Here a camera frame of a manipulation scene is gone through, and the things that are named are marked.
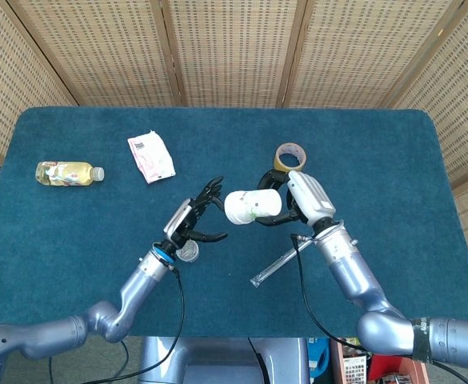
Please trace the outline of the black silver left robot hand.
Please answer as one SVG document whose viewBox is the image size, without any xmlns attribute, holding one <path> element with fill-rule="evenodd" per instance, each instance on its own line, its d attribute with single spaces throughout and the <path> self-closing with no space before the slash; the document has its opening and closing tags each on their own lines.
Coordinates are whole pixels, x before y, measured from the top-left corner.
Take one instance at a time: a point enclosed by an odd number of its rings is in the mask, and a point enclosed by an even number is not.
<svg viewBox="0 0 468 384">
<path fill-rule="evenodd" d="M 186 199 L 175 211 L 163 228 L 165 238 L 159 246 L 166 254 L 175 254 L 189 241 L 213 243 L 227 238 L 225 232 L 204 234 L 194 228 L 210 205 L 215 205 L 224 212 L 224 203 L 220 199 L 223 176 L 210 180 L 196 198 Z"/>
</svg>

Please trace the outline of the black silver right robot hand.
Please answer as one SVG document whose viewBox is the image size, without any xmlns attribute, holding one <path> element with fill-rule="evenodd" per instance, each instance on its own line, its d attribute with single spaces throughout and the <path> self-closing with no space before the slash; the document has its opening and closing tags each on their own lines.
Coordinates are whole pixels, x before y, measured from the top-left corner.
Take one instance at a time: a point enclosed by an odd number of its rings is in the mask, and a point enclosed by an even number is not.
<svg viewBox="0 0 468 384">
<path fill-rule="evenodd" d="M 338 224 L 334 220 L 336 209 L 320 183 L 301 171 L 267 171 L 258 183 L 258 190 L 278 189 L 286 184 L 286 204 L 288 211 L 274 216 L 256 218 L 264 226 L 279 226 L 288 222 L 301 221 L 320 234 Z"/>
</svg>

